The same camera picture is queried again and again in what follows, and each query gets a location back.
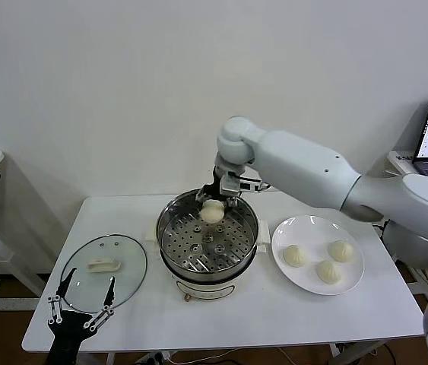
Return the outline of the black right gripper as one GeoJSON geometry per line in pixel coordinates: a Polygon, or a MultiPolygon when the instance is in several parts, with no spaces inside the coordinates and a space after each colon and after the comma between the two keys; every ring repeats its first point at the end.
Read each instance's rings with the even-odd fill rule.
{"type": "Polygon", "coordinates": [[[216,200],[219,202],[226,202],[227,207],[235,208],[239,204],[239,196],[236,193],[223,194],[220,190],[222,172],[218,172],[218,168],[213,170],[213,182],[211,184],[205,184],[196,193],[196,201],[199,204],[203,204],[207,200],[216,200]]]}

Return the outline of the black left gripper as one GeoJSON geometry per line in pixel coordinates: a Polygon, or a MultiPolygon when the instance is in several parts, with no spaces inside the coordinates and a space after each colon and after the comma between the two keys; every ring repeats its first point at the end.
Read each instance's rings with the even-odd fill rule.
{"type": "Polygon", "coordinates": [[[114,315],[113,301],[116,278],[112,276],[103,301],[101,311],[94,317],[87,313],[62,310],[62,300],[70,286],[76,268],[72,268],[68,275],[62,279],[55,293],[48,297],[50,317],[47,321],[54,335],[53,343],[48,353],[48,364],[74,365],[81,343],[92,337],[94,332],[90,329],[99,329],[114,315]]]}

